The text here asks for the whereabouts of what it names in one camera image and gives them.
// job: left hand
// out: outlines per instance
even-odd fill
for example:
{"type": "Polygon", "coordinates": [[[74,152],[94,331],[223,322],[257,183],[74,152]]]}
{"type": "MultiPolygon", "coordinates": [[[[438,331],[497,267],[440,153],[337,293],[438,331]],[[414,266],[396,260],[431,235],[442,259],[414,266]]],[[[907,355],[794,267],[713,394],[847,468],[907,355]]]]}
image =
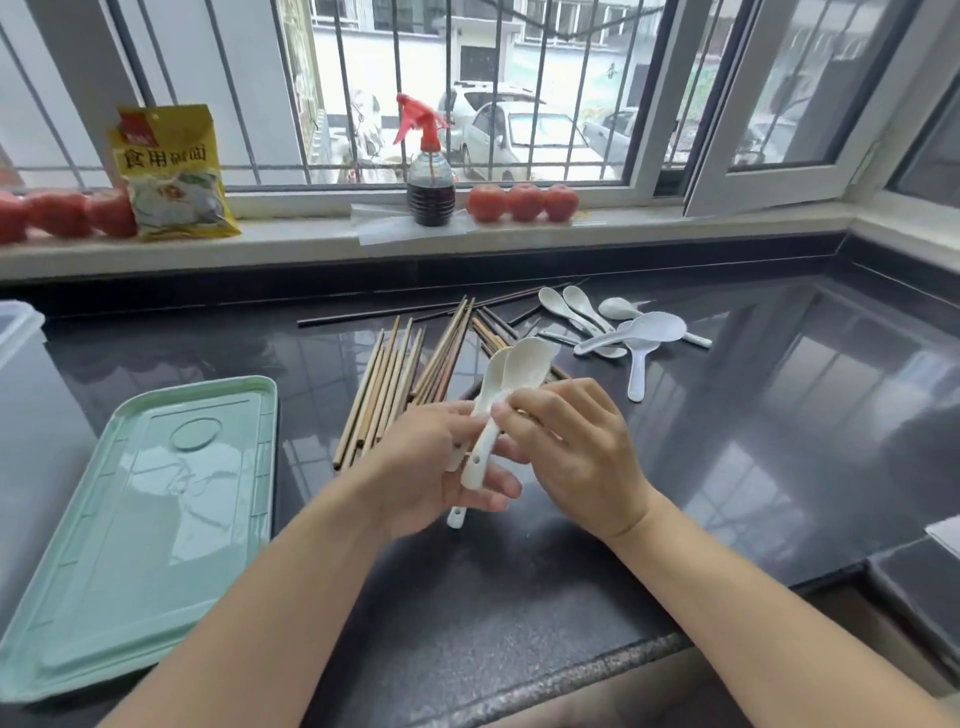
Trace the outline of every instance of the left hand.
{"type": "MultiPolygon", "coordinates": [[[[460,484],[460,470],[446,466],[454,444],[471,446],[485,419],[469,416],[473,402],[438,402],[411,407],[390,426],[383,440],[347,471],[356,478],[363,502],[374,509],[377,523],[389,538],[423,530],[447,508],[464,506],[481,511],[507,509],[520,496],[520,481],[491,462],[484,488],[469,491],[460,484]]],[[[493,453],[518,463],[528,462],[509,437],[501,435],[493,453]]]]}

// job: plastic bag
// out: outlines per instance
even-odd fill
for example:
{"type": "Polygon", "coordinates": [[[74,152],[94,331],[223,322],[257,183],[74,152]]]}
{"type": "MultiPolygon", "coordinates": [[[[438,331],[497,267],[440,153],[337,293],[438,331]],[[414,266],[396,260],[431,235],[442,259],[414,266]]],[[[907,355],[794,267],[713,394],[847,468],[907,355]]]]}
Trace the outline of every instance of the plastic bag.
{"type": "Polygon", "coordinates": [[[120,109],[109,131],[141,240],[227,237],[227,207],[213,117],[205,104],[120,109]]]}

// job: window frame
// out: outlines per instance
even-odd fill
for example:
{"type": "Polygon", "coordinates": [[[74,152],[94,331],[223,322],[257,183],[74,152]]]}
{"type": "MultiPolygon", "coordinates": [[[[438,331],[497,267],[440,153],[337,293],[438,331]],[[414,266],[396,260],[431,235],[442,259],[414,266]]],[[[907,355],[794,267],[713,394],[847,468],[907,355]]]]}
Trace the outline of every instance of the window frame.
{"type": "Polygon", "coordinates": [[[762,3],[740,49],[739,63],[714,122],[686,204],[691,216],[729,214],[841,197],[914,83],[957,0],[925,0],[853,125],[833,164],[733,171],[730,162],[750,122],[799,0],[762,3]]]}

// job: tomato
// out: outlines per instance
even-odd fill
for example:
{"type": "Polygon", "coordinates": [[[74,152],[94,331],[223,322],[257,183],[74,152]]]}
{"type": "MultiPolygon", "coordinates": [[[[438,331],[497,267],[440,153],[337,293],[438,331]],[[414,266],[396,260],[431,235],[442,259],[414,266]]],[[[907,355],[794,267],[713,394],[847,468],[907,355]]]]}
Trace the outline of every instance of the tomato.
{"type": "Polygon", "coordinates": [[[31,224],[55,237],[88,237],[93,233],[86,219],[86,197],[80,192],[31,192],[24,202],[31,224]]]}
{"type": "Polygon", "coordinates": [[[97,230],[110,237],[133,237],[136,235],[136,220],[130,198],[121,189],[98,192],[86,198],[86,219],[97,230]]]}
{"type": "Polygon", "coordinates": [[[478,223],[495,223],[507,211],[507,193],[496,184],[478,184],[467,195],[467,212],[478,223]]]}
{"type": "Polygon", "coordinates": [[[28,218],[23,200],[0,190],[0,245],[26,240],[28,218]]]}
{"type": "Polygon", "coordinates": [[[507,193],[507,206],[519,223],[536,220],[543,211],[543,190],[528,182],[517,184],[507,193]]]}
{"type": "Polygon", "coordinates": [[[546,216],[552,223],[565,223],[580,205],[580,197],[565,184],[554,184],[543,196],[546,216]]]}

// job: red spray bottle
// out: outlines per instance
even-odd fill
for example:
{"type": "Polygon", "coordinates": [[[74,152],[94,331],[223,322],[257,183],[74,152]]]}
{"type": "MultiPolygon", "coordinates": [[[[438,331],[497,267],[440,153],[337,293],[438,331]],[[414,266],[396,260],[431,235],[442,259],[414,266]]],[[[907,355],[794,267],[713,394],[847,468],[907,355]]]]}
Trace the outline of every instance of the red spray bottle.
{"type": "Polygon", "coordinates": [[[421,225],[436,228],[446,225],[456,205],[456,187],[453,170],[440,153],[438,126],[446,128],[444,119],[424,102],[398,93],[396,101],[403,109],[400,129],[394,144],[398,144],[411,129],[423,130],[420,154],[407,172],[407,206],[414,220],[421,225]]]}

